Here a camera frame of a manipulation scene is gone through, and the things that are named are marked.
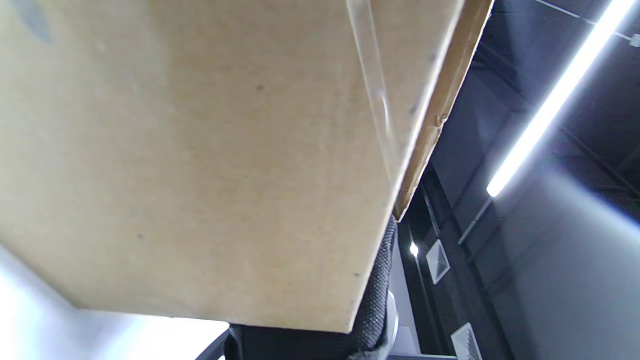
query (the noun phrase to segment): dark ceiling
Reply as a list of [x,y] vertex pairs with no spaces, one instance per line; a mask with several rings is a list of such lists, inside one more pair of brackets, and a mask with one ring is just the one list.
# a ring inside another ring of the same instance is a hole
[[[479,44],[476,64],[491,67],[537,109],[609,0],[497,0]],[[640,2],[618,32],[640,33]],[[640,189],[640,47],[614,35],[564,107],[557,123],[569,131],[631,189]]]

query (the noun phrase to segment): fluorescent light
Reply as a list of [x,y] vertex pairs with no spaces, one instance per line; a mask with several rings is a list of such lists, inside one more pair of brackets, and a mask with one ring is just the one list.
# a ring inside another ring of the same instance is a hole
[[411,246],[409,246],[409,251],[413,254],[413,256],[418,256],[418,247],[415,246],[414,243],[411,243]]
[[538,113],[533,117],[524,133],[518,139],[507,158],[486,187],[486,191],[492,197],[498,196],[507,185],[513,174],[522,165],[524,159],[533,150],[534,146],[545,133],[549,124],[562,108],[569,95],[580,82],[593,61],[607,43],[607,40],[616,31],[616,28],[636,0],[612,0],[600,21],[595,25],[591,34],[575,55],[569,67],[551,91],[547,100],[542,104]]

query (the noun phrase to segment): ceiling vent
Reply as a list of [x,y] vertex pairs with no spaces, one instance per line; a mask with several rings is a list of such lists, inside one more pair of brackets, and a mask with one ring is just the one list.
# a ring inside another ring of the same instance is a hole
[[437,284],[451,268],[440,239],[438,239],[429,249],[429,252],[427,252],[427,264],[429,265],[429,272],[431,273],[431,280],[434,285]]
[[471,323],[462,325],[451,334],[451,341],[459,360],[483,360]]
[[629,45],[633,47],[640,47],[640,34],[634,34],[629,40]]

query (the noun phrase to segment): ceiling beam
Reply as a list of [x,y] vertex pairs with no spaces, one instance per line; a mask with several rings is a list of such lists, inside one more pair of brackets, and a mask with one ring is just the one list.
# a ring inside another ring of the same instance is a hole
[[618,164],[616,170],[618,172],[626,170],[629,165],[631,165],[635,160],[638,160],[638,158],[640,158],[640,144],[636,145],[636,148],[631,150],[629,155],[627,155],[627,157]]

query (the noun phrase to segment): gray wall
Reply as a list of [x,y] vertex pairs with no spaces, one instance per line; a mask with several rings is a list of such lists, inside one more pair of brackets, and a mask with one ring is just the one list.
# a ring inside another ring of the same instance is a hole
[[193,360],[227,323],[80,310],[0,247],[0,359]]
[[[430,165],[462,229],[531,110],[469,74]],[[612,181],[550,133],[468,238],[482,286],[516,359],[636,359],[640,225],[625,212],[637,207],[588,190]]]
[[398,311],[398,333],[391,351],[393,354],[419,354],[418,335],[415,331],[413,310],[411,308],[402,259],[400,258],[400,249],[397,242],[394,244],[394,253],[392,256],[389,290],[396,297]]

